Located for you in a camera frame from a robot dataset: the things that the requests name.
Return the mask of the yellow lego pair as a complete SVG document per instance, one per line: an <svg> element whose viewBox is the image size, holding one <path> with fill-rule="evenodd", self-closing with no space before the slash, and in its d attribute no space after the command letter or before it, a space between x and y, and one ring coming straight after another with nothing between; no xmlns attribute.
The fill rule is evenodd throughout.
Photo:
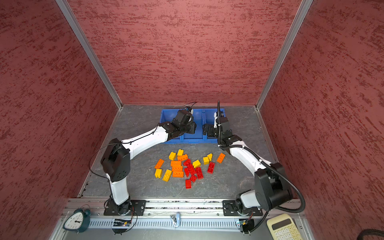
<svg viewBox="0 0 384 240"><path fill-rule="evenodd" d="M208 157L203 157L204 165L208 165L210 163L210 159Z"/></svg>

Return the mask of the red lego single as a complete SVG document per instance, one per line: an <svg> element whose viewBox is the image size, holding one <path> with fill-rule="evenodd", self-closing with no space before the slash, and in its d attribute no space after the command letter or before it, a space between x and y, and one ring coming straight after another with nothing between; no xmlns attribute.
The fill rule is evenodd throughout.
<svg viewBox="0 0 384 240"><path fill-rule="evenodd" d="M208 170L207 170L207 172L208 172L209 174L213 174L213 172L214 172L214 168L215 168L215 163L214 163L214 162L210 162L210 163L209 163L209 166L208 166Z"/></svg>

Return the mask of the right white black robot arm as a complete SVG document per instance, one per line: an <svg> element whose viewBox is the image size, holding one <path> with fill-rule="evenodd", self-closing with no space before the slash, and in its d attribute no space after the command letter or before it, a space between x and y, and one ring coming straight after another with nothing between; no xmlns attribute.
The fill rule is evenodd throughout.
<svg viewBox="0 0 384 240"><path fill-rule="evenodd" d="M214 124L205 124L203 133L216 138L218 147L239 160L254 176L254 189L236 197L237 209L246 211L259 208L265 211L278 209L287 213L301 213L306 202L300 190L291 183L280 163L271 163L250 149L233 134L229 120L222 111L214 113Z"/></svg>

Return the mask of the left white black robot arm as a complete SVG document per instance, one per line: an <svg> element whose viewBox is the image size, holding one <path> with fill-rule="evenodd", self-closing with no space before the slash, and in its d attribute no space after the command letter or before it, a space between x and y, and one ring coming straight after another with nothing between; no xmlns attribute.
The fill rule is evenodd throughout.
<svg viewBox="0 0 384 240"><path fill-rule="evenodd" d="M159 123L151 131L127 140L111 140L101 159L101 165L110 184L110 208L115 209L120 216L132 211L126 178L134 157L183 134L194 134L196 127L192 107L185 107L178 110L171 122Z"/></svg>

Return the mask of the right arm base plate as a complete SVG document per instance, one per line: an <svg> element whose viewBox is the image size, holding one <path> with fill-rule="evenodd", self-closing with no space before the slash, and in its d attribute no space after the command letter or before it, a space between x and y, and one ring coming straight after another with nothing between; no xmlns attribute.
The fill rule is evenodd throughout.
<svg viewBox="0 0 384 240"><path fill-rule="evenodd" d="M226 217L242 216L242 217L261 217L263 212L257 207L250 209L242 209L237 205L235 200L223 200L223 214Z"/></svg>

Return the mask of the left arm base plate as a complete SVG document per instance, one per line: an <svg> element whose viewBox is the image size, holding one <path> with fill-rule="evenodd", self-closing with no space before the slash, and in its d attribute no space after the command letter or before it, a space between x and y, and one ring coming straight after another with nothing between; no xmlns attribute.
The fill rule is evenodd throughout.
<svg viewBox="0 0 384 240"><path fill-rule="evenodd" d="M130 216L136 214L142 216L146 208L146 200L127 200L117 205L113 199L105 202L104 216Z"/></svg>

